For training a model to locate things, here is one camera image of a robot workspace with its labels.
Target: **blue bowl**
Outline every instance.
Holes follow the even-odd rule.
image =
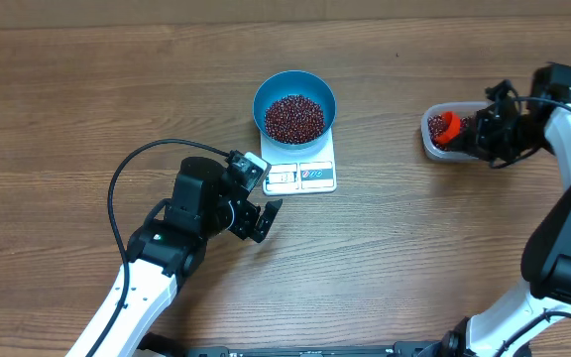
[[[318,138],[303,144],[286,144],[271,138],[266,133],[266,110],[280,99],[300,94],[321,106],[325,120],[323,133]],[[273,75],[259,87],[253,102],[253,116],[262,134],[278,147],[289,150],[305,149],[323,140],[331,129],[336,118],[336,98],[323,79],[306,71],[288,70]]]

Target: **wall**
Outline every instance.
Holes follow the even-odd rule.
[[[567,0],[0,0],[0,29],[571,15]]]

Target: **orange object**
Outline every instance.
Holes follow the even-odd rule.
[[[462,119],[453,112],[442,113],[442,119],[448,124],[448,128],[435,138],[435,142],[439,145],[446,145],[460,134]]]

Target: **bowl rim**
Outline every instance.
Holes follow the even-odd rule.
[[[275,78],[276,76],[279,75],[284,75],[284,74],[288,74],[288,73],[302,73],[302,74],[306,74],[306,75],[311,75],[312,77],[320,80],[321,83],[323,83],[323,85],[327,88],[327,90],[329,90],[329,93],[332,95],[332,101],[333,101],[333,106],[334,106],[334,115],[331,118],[331,120],[329,120],[329,125],[327,126],[327,128],[325,128],[323,130],[323,133],[321,135],[318,136],[318,138],[315,138],[314,140],[308,141],[307,143],[301,143],[301,144],[288,144],[288,143],[282,143],[276,139],[273,139],[270,137],[270,135],[268,135],[268,133],[266,133],[266,131],[264,131],[260,126],[259,123],[257,122],[257,113],[255,113],[255,103],[257,102],[257,94],[259,94],[259,92],[262,90],[262,88],[264,87],[264,85],[266,83],[268,83],[270,80],[272,80],[273,78]],[[282,146],[287,146],[290,147],[292,149],[303,149],[302,146],[309,147],[311,146],[313,143],[317,142],[320,138],[322,138],[323,136],[325,136],[325,134],[327,134],[332,127],[334,126],[334,122],[336,121],[336,114],[338,112],[338,103],[336,102],[336,96],[334,95],[334,91],[332,91],[332,87],[329,86],[329,84],[327,84],[327,82],[325,80],[323,80],[323,78],[321,78],[320,76],[312,73],[312,72],[308,72],[306,70],[301,70],[301,69],[290,69],[290,70],[284,70],[278,73],[275,73],[273,75],[271,75],[268,79],[264,80],[264,82],[262,82],[262,84],[259,86],[259,88],[257,88],[257,91],[255,92],[255,96],[253,97],[253,120],[255,121],[255,125],[257,126],[257,129],[259,129],[259,131],[266,136],[269,140],[282,145]]]

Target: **pile of beans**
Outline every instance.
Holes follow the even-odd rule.
[[[468,127],[471,118],[472,117],[468,116],[461,119],[460,130],[463,130],[464,128]],[[446,147],[441,146],[435,142],[435,138],[442,135],[442,133],[444,133],[446,129],[448,129],[448,124],[446,124],[441,115],[435,115],[429,117],[427,123],[428,123],[428,135],[431,138],[431,143],[433,143],[433,145],[439,150],[448,151]]]
[[[282,143],[310,142],[323,134],[324,128],[321,106],[302,95],[289,95],[266,110],[266,132]]]

